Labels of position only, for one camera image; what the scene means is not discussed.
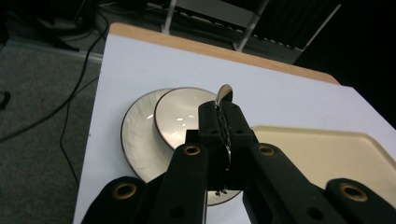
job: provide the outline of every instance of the gray carpet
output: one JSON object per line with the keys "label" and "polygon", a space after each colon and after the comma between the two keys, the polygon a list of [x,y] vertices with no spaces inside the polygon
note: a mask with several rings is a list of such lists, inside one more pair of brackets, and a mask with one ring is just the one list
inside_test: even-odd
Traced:
{"label": "gray carpet", "polygon": [[[120,15],[100,10],[110,23],[121,21],[160,31],[165,12]],[[78,82],[84,63],[84,53],[94,39],[96,30],[88,35],[63,37],[81,53],[55,49],[35,30],[14,15],[8,15],[11,38],[0,50],[0,91],[9,91],[11,99],[0,110],[0,139],[44,118],[63,103]],[[97,16],[101,29],[105,20]],[[200,24],[175,18],[172,35],[195,39],[226,49],[232,48],[233,38],[241,34],[216,24]],[[93,49],[80,87],[88,85],[73,99],[64,134],[63,146],[79,179],[90,128],[92,107],[100,74],[105,41]],[[279,49],[272,43],[250,40],[247,53],[292,63],[299,51]],[[0,223],[71,223],[76,205],[78,186],[60,147],[66,108],[7,141],[0,142]]]}

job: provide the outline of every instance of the cable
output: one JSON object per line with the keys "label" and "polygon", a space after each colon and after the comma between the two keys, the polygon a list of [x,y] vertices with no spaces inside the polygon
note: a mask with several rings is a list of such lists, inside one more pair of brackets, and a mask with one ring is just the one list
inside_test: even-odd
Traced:
{"label": "cable", "polygon": [[[99,27],[98,27],[97,25],[95,25],[95,28],[99,31],[100,35],[99,35],[99,37],[95,40],[95,42],[91,45],[90,49],[88,50],[88,52],[87,52],[87,55],[88,55],[88,56],[89,56],[89,54],[91,53],[91,50],[93,49],[93,47],[95,46],[95,44],[98,42],[98,40],[100,40],[101,38],[106,39],[105,34],[107,33],[107,31],[108,31],[108,26],[109,26],[109,25],[108,25],[108,20],[107,20],[107,18],[106,18],[104,15],[102,15],[102,14],[100,14],[100,15],[105,19],[105,22],[106,22],[106,29],[105,29],[103,32],[101,32],[100,29],[99,29]],[[89,58],[88,56],[85,58],[84,67],[86,67],[86,65],[87,65],[87,63],[88,63],[88,58]],[[72,172],[72,174],[73,174],[73,177],[75,178],[77,187],[79,186],[79,181],[78,181],[76,172],[75,172],[75,170],[74,170],[74,168],[73,168],[73,165],[72,165],[71,161],[69,160],[69,157],[67,156],[66,150],[64,149],[64,144],[63,144],[64,134],[65,134],[65,132],[66,132],[67,121],[69,120],[70,103],[72,102],[72,100],[74,99],[74,97],[75,97],[77,94],[79,94],[79,93],[80,93],[81,91],[83,91],[86,87],[88,87],[90,84],[92,84],[97,78],[99,78],[99,77],[94,78],[94,79],[91,80],[89,83],[87,83],[86,85],[84,85],[82,88],[80,88],[79,90],[75,91],[75,92],[73,93],[73,97],[70,98],[70,100],[67,102],[66,116],[65,116],[65,118],[64,118],[64,126],[63,126],[63,128],[62,128],[61,137],[60,137],[60,139],[59,139],[59,146],[61,147],[62,153],[64,154],[64,157],[65,157],[66,160],[67,160],[67,163],[68,163],[68,165],[69,165],[69,167],[70,167],[70,170],[71,170],[71,172]]]}
{"label": "cable", "polygon": [[13,138],[13,137],[16,137],[16,136],[18,136],[18,135],[20,135],[20,134],[22,134],[22,133],[25,133],[25,132],[27,132],[27,131],[33,129],[33,128],[36,127],[37,125],[39,125],[39,124],[41,124],[41,123],[47,121],[48,119],[52,118],[52,117],[53,117],[55,114],[57,114],[62,108],[64,108],[64,107],[69,103],[69,101],[71,101],[71,100],[73,99],[73,97],[74,97],[74,95],[75,95],[75,93],[76,93],[76,91],[77,91],[77,89],[78,89],[78,86],[80,85],[81,80],[82,80],[82,78],[84,77],[84,73],[85,73],[85,70],[86,70],[86,68],[87,68],[87,63],[88,63],[88,59],[89,59],[90,53],[91,53],[93,47],[96,45],[96,43],[100,40],[100,38],[102,38],[102,35],[100,35],[100,36],[93,42],[93,44],[90,46],[90,48],[88,49],[87,54],[86,54],[86,57],[85,57],[85,61],[84,61],[83,67],[82,67],[81,75],[80,75],[79,80],[78,80],[78,83],[76,84],[76,86],[75,86],[75,88],[72,90],[72,92],[70,93],[69,97],[68,97],[63,103],[61,103],[58,107],[56,107],[52,112],[50,112],[47,116],[45,116],[44,118],[39,119],[38,121],[36,121],[36,122],[34,122],[34,123],[28,125],[27,127],[24,127],[24,128],[22,128],[22,129],[20,129],[20,130],[17,130],[17,131],[14,132],[14,133],[10,133],[10,134],[8,134],[8,135],[6,135],[6,136],[0,138],[0,143],[6,142],[7,140],[9,140],[9,139],[11,139],[11,138]]}

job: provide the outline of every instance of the plate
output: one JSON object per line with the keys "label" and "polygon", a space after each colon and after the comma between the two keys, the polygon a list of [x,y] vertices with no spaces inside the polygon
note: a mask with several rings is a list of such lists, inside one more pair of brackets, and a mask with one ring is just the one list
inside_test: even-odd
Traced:
{"label": "plate", "polygon": [[[149,92],[137,99],[126,112],[121,125],[122,150],[134,173],[148,183],[166,172],[174,150],[164,142],[154,122],[155,106],[172,89]],[[207,193],[207,205],[231,200],[239,191],[217,196]]]}
{"label": "plate", "polygon": [[[214,101],[216,94],[198,88],[178,88],[164,94],[155,106],[154,122],[164,142],[172,149],[185,143],[186,131],[198,129],[198,106]],[[228,190],[227,194],[216,195],[209,191],[208,205],[231,200],[239,190]]]}

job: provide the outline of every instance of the gripper screw hole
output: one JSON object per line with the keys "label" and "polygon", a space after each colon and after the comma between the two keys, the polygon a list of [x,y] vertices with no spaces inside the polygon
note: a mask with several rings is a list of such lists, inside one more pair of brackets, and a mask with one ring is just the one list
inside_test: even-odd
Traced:
{"label": "gripper screw hole", "polygon": [[124,200],[132,197],[136,193],[137,187],[133,183],[120,183],[113,189],[113,197]]}

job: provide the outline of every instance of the cream tray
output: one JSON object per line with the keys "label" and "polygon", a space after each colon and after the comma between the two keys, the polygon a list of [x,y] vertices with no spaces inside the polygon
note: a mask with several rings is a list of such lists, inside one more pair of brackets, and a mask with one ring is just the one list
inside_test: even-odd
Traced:
{"label": "cream tray", "polygon": [[396,162],[371,136],[258,125],[259,142],[279,147],[313,184],[334,178],[361,182],[396,207]]}

